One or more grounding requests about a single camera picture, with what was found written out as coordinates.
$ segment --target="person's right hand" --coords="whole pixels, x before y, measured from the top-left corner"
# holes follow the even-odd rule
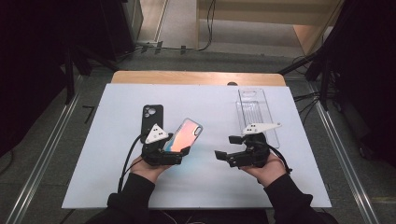
[[[270,153],[267,163],[262,168],[251,165],[240,169],[256,177],[265,188],[286,173],[282,160],[273,153]]]

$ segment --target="hand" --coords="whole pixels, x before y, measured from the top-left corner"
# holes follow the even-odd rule
[[[151,181],[153,184],[157,181],[157,178],[163,171],[169,169],[171,165],[159,165],[159,166],[151,166],[146,163],[142,157],[138,157],[132,161],[134,166],[131,168],[131,173],[136,175],[141,175],[145,177],[147,180]]]
[[[272,153],[262,168],[251,165],[240,169],[256,177],[265,188],[286,173],[282,160]]]

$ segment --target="wooden table edge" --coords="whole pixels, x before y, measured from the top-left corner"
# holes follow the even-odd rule
[[[111,83],[176,84],[176,85],[227,85],[234,82],[240,86],[286,86],[280,74],[224,73],[187,71],[118,71]]]

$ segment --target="person's left hand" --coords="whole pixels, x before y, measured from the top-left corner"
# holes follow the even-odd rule
[[[134,159],[132,164],[134,164],[134,166],[131,168],[131,173],[141,175],[154,184],[157,181],[158,176],[162,174],[163,171],[171,167],[171,165],[151,166],[142,160],[142,157],[140,156]]]

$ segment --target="white plastic part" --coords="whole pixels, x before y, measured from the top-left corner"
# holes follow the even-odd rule
[[[151,131],[148,134],[148,137],[146,138],[146,144],[150,144],[153,142],[157,142],[160,140],[163,140],[169,136],[168,133],[166,133],[158,124],[154,124],[151,128]]]
[[[252,123],[242,131],[242,134],[263,133],[280,126],[282,126],[280,123]]]

